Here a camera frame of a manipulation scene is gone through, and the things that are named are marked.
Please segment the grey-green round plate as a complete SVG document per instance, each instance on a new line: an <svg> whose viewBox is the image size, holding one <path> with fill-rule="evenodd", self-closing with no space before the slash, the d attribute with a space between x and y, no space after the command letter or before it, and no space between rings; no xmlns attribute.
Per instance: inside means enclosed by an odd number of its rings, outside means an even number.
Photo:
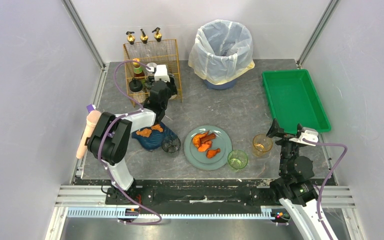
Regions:
<svg viewBox="0 0 384 240"><path fill-rule="evenodd" d="M207 158L207 152L200 152L193 144L193 137L196 134L215 134L212 140L212 147L209 150L220 149L212 158ZM214 171L223 167L227 163L228 154L233 150L232 141L229 135L221 128L213 125L201 125L191 130L184 142L183 152L186 159L196 168L204 171Z"/></svg>

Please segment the blue ribbed dish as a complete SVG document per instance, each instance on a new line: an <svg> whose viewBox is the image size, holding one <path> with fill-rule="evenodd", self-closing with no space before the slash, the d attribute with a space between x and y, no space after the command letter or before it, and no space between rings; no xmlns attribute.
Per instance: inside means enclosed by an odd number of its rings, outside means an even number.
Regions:
<svg viewBox="0 0 384 240"><path fill-rule="evenodd" d="M166 136L170 136L170 135L176 135L169 127L167 127L163 122L160 122L158 123L160 124L164 131L163 132L158 132L156 130L153 130L152 131L152 134L150 135L150 137L142 137L142 136L139 136L136 134L136 131L138 130L135 130L132 134L131 134L131 138L132 139L136 139L138 140L138 142L140 143L140 145L148 150L148 151L152 151L152 150L155 150L155 149L158 149L161 147L162 145L162 141L163 139L166 137Z"/></svg>

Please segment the black cap spice jar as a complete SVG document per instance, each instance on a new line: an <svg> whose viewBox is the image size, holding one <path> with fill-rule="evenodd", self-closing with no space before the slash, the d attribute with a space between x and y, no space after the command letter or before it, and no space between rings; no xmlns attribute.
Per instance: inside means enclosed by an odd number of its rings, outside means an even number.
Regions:
<svg viewBox="0 0 384 240"><path fill-rule="evenodd" d="M146 94L141 80L133 77L128 86L129 90L132 92L132 98L140 104L144 103L146 100Z"/></svg>

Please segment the red sauce bottle green label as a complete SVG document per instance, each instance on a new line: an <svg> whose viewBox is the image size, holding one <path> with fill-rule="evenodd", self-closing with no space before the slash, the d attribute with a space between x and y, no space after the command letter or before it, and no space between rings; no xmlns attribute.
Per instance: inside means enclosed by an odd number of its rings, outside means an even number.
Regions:
<svg viewBox="0 0 384 240"><path fill-rule="evenodd" d="M140 64L140 59L133 59L133 77L136 80L144 81L146 79L146 75L144 73L143 66Z"/></svg>

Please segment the brown-sauce bottle gold spout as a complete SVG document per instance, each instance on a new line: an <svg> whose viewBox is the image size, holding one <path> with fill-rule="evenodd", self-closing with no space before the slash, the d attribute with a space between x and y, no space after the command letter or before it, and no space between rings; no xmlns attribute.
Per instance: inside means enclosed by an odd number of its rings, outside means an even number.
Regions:
<svg viewBox="0 0 384 240"><path fill-rule="evenodd" d="M152 58L155 54L155 50L152 44L149 42L149 37L148 35L146 35L143 28L140 29L140 40L142 42L142 45L141 45L142 57L148 58L148 59Z"/></svg>

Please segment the clear oil bottle gold spout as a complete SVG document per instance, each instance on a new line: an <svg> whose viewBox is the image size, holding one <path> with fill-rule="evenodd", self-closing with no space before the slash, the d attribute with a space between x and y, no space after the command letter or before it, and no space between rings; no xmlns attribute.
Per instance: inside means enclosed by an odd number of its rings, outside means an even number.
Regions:
<svg viewBox="0 0 384 240"><path fill-rule="evenodd" d="M135 43L136 38L134 36L134 33L135 33L134 31L127 31L125 33L127 35L126 39L127 39L128 45L126 49L128 51L129 59L139 59L141 57L138 46Z"/></svg>

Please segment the black flip-cap spice jar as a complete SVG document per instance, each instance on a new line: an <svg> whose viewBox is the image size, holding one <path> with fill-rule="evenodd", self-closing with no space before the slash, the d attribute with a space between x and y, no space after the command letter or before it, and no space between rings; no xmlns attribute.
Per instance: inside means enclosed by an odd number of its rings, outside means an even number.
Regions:
<svg viewBox="0 0 384 240"><path fill-rule="evenodd" d="M147 93L151 93L151 88L153 87L155 78L153 76L147 76L144 80L144 86Z"/></svg>

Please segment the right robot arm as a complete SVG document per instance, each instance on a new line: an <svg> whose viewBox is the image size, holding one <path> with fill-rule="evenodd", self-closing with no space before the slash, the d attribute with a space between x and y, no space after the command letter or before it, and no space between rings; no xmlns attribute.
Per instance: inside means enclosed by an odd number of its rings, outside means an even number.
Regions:
<svg viewBox="0 0 384 240"><path fill-rule="evenodd" d="M281 147L279 177L269 184L275 200L286 209L303 239L336 240L338 237L322 211L322 189L311 182L315 175L313 161L300 155L301 147L319 143L319 133L301 124L297 125L296 134L287 133L273 119L266 136L277 137L275 144Z"/></svg>

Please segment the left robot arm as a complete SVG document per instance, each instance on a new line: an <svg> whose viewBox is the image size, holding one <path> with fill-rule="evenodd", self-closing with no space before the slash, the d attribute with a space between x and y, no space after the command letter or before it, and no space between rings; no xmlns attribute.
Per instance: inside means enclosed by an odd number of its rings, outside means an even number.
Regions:
<svg viewBox="0 0 384 240"><path fill-rule="evenodd" d="M152 78L150 83L149 96L145 99L143 108L119 116L109 112L102 113L91 136L86 138L88 151L104 165L111 184L122 193L135 184L125 161L131 135L139 130L149 130L156 135L146 136L147 141L158 147L168 137L175 136L161 122L169 99L178 93L175 80Z"/></svg>

